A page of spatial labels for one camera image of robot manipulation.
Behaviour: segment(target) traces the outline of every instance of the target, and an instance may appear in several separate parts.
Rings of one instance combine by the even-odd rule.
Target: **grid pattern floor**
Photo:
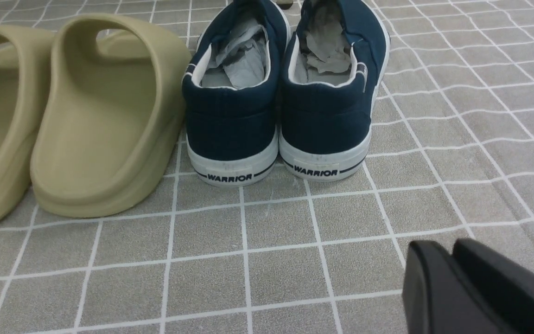
[[[0,24],[120,13],[189,48],[227,0],[0,0]],[[0,333],[406,332],[407,244],[474,237],[534,271],[534,0],[366,0],[391,35],[362,169],[201,182],[183,137],[143,203],[0,222]],[[299,20],[299,1],[286,11]]]

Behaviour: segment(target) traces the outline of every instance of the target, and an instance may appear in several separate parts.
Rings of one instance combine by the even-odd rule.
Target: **canvas sneaker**
[[[275,95],[290,38],[286,15],[271,0],[234,0],[199,38],[183,95],[187,151],[205,182],[245,186],[273,168]]]
[[[341,180],[358,170],[389,48],[361,0],[305,0],[282,61],[280,154],[294,175]]]

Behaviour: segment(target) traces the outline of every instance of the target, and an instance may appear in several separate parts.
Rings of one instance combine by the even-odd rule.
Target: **brand logo label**
[[[207,174],[207,178],[217,182],[244,182],[246,180],[251,180],[253,174],[238,175],[237,177],[220,177],[219,175]]]
[[[314,177],[331,177],[338,173],[337,169],[331,169],[329,171],[313,171],[312,169],[306,169],[296,165],[294,165],[294,171],[305,175],[312,175]]]

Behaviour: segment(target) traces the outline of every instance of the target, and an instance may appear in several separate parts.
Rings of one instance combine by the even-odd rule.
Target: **slide sandal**
[[[100,40],[99,32],[118,29]],[[119,213],[161,180],[184,121],[181,80],[191,53],[159,26],[80,15],[51,51],[51,93],[32,154],[46,211],[75,218]]]
[[[53,36],[0,26],[0,219],[30,184],[30,154],[49,97]]]
[[[534,273],[473,239],[458,239],[453,258],[503,319],[534,333]]]
[[[520,333],[491,308],[457,262],[434,241],[409,243],[403,306],[409,334]]]

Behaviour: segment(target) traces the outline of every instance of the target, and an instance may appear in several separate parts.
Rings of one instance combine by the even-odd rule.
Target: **crumpled paper inside shoe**
[[[351,66],[350,55],[346,53],[349,44],[343,36],[341,13],[337,6],[323,6],[314,15],[305,32],[306,46],[310,53],[306,63],[318,73],[346,72]]]
[[[265,78],[267,66],[265,36],[265,27],[254,17],[243,17],[231,30],[225,46],[212,55],[208,68],[222,66],[236,89],[259,84]]]

